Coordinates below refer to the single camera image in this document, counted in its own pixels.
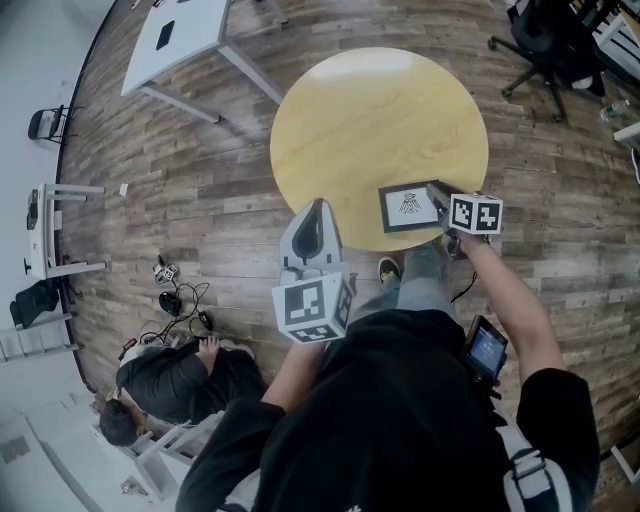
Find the framed picture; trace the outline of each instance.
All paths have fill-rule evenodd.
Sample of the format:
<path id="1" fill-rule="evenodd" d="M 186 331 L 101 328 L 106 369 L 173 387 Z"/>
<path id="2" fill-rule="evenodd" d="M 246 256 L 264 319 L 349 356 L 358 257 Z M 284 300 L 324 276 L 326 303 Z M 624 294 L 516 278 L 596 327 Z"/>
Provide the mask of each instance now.
<path id="1" fill-rule="evenodd" d="M 430 181 L 378 189 L 385 233 L 438 227 L 438 211 L 427 195 Z"/>

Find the round wooden table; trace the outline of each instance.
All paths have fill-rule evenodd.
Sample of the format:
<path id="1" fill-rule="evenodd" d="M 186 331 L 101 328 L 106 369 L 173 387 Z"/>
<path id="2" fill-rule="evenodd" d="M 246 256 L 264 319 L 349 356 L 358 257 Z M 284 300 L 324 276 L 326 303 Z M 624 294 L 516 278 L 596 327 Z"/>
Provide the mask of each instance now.
<path id="1" fill-rule="evenodd" d="M 442 233 L 385 233 L 378 189 L 441 180 L 482 186 L 487 132 L 463 85 L 435 62 L 393 48 L 361 48 L 307 71 L 289 90 L 271 133 L 271 165 L 294 212 L 316 197 L 333 210 L 342 243 L 406 249 Z"/>

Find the black hair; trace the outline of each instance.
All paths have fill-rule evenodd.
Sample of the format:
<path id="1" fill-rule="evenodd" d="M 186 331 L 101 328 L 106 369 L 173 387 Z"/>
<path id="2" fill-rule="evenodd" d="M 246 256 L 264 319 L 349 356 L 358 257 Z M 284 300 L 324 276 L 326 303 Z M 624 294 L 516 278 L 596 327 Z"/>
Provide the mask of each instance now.
<path id="1" fill-rule="evenodd" d="M 114 446 L 131 446 L 138 439 L 136 422 L 129 408 L 119 400 L 109 400 L 100 414 L 100 430 Z"/>

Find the hand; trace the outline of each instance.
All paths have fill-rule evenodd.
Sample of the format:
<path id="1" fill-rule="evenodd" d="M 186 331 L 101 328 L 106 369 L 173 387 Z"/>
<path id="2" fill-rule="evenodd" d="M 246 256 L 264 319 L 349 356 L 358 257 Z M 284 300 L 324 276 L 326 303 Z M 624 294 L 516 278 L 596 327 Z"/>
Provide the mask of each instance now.
<path id="1" fill-rule="evenodd" d="M 485 245 L 485 241 L 475 235 L 457 230 L 456 234 L 458 235 L 458 238 L 460 238 L 460 248 L 462 249 L 462 252 L 464 252 L 467 256 L 471 256 L 471 253 L 474 252 L 478 247 L 482 247 L 483 245 Z"/>
<path id="2" fill-rule="evenodd" d="M 220 350 L 220 343 L 215 336 L 208 336 L 206 340 L 200 340 L 196 357 L 202 361 L 202 364 L 207 369 L 207 375 L 211 375 L 213 371 L 213 365 L 218 357 L 218 350 Z"/>
<path id="3" fill-rule="evenodd" d="M 213 356 L 218 355 L 220 349 L 220 343 L 215 336 L 207 336 L 206 340 L 200 340 L 200 347 L 198 352 L 203 354 L 211 354 Z"/>

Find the white box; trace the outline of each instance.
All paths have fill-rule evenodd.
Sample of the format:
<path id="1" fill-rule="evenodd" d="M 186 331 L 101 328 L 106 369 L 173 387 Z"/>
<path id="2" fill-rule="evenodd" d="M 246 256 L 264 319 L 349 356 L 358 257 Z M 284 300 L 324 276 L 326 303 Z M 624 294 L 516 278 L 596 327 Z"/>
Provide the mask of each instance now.
<path id="1" fill-rule="evenodd" d="M 344 338 L 355 295 L 342 272 L 271 290 L 278 329 L 296 343 Z"/>
<path id="2" fill-rule="evenodd" d="M 482 194 L 451 194 L 449 226 L 473 235 L 497 235 L 502 229 L 502 200 Z"/>

